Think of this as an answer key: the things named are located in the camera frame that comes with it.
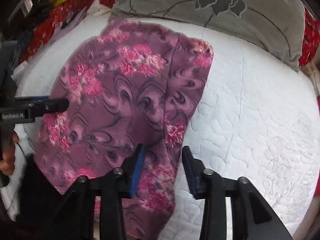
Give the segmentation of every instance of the white bed sheet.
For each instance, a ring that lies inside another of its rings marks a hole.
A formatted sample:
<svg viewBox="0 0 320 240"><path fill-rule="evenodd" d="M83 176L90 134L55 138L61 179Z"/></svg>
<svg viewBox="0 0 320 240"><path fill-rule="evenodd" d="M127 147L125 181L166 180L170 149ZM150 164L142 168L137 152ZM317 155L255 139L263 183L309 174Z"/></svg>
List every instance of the white bed sheet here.
<svg viewBox="0 0 320 240"><path fill-rule="evenodd" d="M108 15L85 19L44 49L25 73L17 96L49 94L69 55L82 41L99 35L107 19ZM212 45L214 60L207 85L183 144L222 176L248 177L293 234L311 202L320 166L320 118L311 82L239 38L192 24L138 20L159 23ZM36 126L24 125L31 139ZM159 239L198 239L204 202L188 193L181 165L175 193L175 212Z"/></svg>

